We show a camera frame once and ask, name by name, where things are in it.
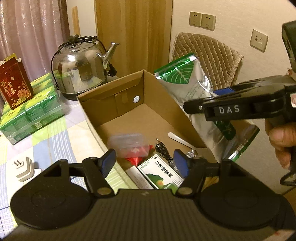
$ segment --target quilted chair cover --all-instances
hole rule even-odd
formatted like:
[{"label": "quilted chair cover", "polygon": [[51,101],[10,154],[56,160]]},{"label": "quilted chair cover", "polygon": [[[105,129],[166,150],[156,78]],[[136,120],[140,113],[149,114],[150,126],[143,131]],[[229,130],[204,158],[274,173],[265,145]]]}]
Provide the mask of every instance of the quilted chair cover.
[{"label": "quilted chair cover", "polygon": [[179,33],[175,39],[172,60],[188,53],[198,56],[214,90],[235,84],[239,63],[244,57],[236,50],[205,35]]}]

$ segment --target wooden door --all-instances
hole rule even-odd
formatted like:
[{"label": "wooden door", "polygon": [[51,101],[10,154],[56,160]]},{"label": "wooden door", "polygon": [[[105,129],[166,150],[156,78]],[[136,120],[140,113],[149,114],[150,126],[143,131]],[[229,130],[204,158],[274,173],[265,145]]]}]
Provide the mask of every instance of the wooden door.
[{"label": "wooden door", "polygon": [[97,32],[108,48],[120,43],[111,60],[122,77],[169,61],[173,0],[95,0]]}]

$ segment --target curtain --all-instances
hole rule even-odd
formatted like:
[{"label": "curtain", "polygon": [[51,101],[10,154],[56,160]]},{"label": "curtain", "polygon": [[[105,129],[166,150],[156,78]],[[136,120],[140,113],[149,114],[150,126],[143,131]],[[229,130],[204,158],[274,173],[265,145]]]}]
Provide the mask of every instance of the curtain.
[{"label": "curtain", "polygon": [[0,60],[16,53],[30,81],[50,72],[69,35],[66,0],[0,0]]}]

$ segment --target ribbed black surface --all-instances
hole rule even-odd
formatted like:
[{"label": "ribbed black surface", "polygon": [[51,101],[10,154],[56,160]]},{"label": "ribbed black surface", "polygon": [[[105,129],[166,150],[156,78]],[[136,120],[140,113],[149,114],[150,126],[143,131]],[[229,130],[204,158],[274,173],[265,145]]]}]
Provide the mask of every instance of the ribbed black surface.
[{"label": "ribbed black surface", "polygon": [[192,200],[177,198],[170,190],[122,189],[113,198],[98,200],[71,226],[46,231],[20,226],[5,241],[262,241],[273,233],[270,227],[247,232],[220,227]]}]

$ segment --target tablecloth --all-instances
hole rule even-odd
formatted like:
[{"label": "tablecloth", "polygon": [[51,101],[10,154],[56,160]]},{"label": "tablecloth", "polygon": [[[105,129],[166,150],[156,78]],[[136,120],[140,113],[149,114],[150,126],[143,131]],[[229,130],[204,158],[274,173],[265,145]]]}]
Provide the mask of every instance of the tablecloth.
[{"label": "tablecloth", "polygon": [[[81,162],[90,156],[101,157],[103,150],[90,132],[84,112],[77,101],[64,100],[66,115],[39,129],[32,135],[11,145],[0,133],[0,237],[8,235],[16,226],[10,210],[10,199],[22,187],[14,175],[11,163],[19,156],[28,156],[35,168],[45,170],[60,159],[69,163]],[[134,183],[115,164],[106,178],[115,192],[119,188],[135,188]],[[85,187],[82,177],[72,177],[73,183]]]}]

